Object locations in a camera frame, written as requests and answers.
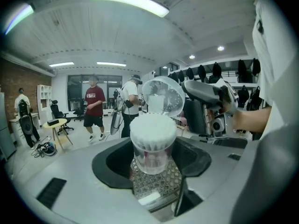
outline brick wall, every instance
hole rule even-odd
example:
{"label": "brick wall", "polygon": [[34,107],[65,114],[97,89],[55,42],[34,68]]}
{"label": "brick wall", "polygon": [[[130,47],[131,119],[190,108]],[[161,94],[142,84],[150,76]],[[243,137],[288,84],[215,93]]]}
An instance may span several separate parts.
{"label": "brick wall", "polygon": [[36,98],[38,84],[51,86],[51,77],[0,58],[0,85],[1,92],[5,94],[7,122],[14,119],[14,100],[19,95],[19,88],[24,89],[24,95],[29,98],[33,113],[38,113]]}

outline man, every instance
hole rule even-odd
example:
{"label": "man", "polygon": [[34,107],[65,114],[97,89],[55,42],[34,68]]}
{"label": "man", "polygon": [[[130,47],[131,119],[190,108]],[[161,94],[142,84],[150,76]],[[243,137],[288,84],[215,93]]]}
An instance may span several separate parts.
{"label": "man", "polygon": [[84,116],[84,127],[91,135],[89,137],[89,142],[95,138],[92,128],[94,124],[100,127],[100,140],[103,140],[105,137],[105,130],[103,126],[103,102],[105,101],[105,96],[103,90],[97,86],[98,81],[99,79],[96,75],[90,76],[90,88],[85,94],[85,101],[87,101],[87,111]]}
{"label": "man", "polygon": [[123,86],[122,92],[123,97],[127,100],[130,108],[128,108],[128,104],[126,104],[126,108],[122,112],[124,127],[121,132],[121,137],[130,137],[130,123],[133,119],[138,117],[139,113],[139,105],[144,105],[144,102],[138,99],[138,85],[142,84],[139,75],[133,75],[128,82]]}
{"label": "man", "polygon": [[[26,104],[28,106],[28,112],[29,112],[30,111],[30,102],[29,102],[28,97],[24,95],[24,89],[23,88],[19,89],[19,96],[14,101],[14,109],[15,109],[15,112],[18,113],[20,124],[21,124],[21,115],[20,115],[20,111],[19,111],[19,103],[20,103],[21,100],[24,100],[26,102]],[[31,119],[32,133],[33,133],[36,141],[39,141],[40,137],[39,137],[39,134],[38,134],[38,132],[36,130],[36,127],[33,124],[32,116],[31,116],[30,112],[29,112],[29,117]],[[25,134],[22,125],[21,125],[21,128],[22,128],[22,131],[24,133],[24,137],[26,139],[27,144],[29,145],[29,147],[31,149],[34,149],[34,142],[31,139],[31,134]]]}
{"label": "man", "polygon": [[298,94],[285,77],[296,73],[299,51],[297,37],[277,5],[272,0],[255,0],[255,6],[253,41],[261,63],[260,97],[270,107],[238,111],[233,116],[233,122],[234,129],[263,133],[263,138],[270,131],[298,122],[298,116],[293,114],[295,104],[291,103]]}

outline wooden table leg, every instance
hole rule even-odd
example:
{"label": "wooden table leg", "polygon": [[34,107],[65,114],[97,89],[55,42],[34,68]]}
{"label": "wooden table leg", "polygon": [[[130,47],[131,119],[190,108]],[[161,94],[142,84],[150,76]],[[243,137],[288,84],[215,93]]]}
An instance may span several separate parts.
{"label": "wooden table leg", "polygon": [[65,136],[67,137],[67,139],[69,140],[69,142],[73,145],[73,143],[72,143],[71,140],[69,139],[69,136],[67,135],[66,131],[65,131],[64,129],[62,129],[62,130],[63,130]]}
{"label": "wooden table leg", "polygon": [[53,132],[53,140],[55,141],[54,129],[52,129],[52,132]]}
{"label": "wooden table leg", "polygon": [[56,137],[57,137],[58,143],[59,143],[59,145],[60,145],[61,149],[63,150],[63,152],[65,153],[65,151],[64,151],[64,148],[62,147],[62,145],[61,145],[61,143],[60,143],[60,140],[59,140],[59,137],[58,137],[58,134],[57,134],[57,131],[56,131],[56,129],[55,129],[55,128],[54,128],[54,131],[55,131],[55,134],[56,134]]}

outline red t-shirt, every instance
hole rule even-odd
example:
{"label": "red t-shirt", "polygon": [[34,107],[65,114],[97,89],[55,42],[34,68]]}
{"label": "red t-shirt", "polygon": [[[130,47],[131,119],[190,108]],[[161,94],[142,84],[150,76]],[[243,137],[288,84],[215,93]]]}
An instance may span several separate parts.
{"label": "red t-shirt", "polygon": [[[99,100],[105,101],[104,92],[100,87],[95,86],[93,88],[89,88],[86,91],[85,101],[87,101],[87,105],[94,104],[95,102],[97,102]],[[86,114],[89,114],[92,116],[97,116],[97,117],[102,116],[103,115],[103,104],[97,105],[94,108],[92,108],[91,110],[87,109]]]}

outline man in red t-shirt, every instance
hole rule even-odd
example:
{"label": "man in red t-shirt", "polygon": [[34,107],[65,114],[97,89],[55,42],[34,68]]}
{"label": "man in red t-shirt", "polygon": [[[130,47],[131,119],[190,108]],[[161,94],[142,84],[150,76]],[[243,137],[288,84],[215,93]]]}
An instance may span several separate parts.
{"label": "man in red t-shirt", "polygon": [[93,135],[92,126],[95,124],[100,127],[101,136],[100,140],[105,137],[105,131],[103,126],[103,102],[105,101],[105,96],[103,90],[97,86],[98,77],[92,75],[89,78],[90,88],[86,91],[85,101],[87,101],[87,111],[84,117],[84,127],[91,134],[89,142],[91,142],[95,135]]}

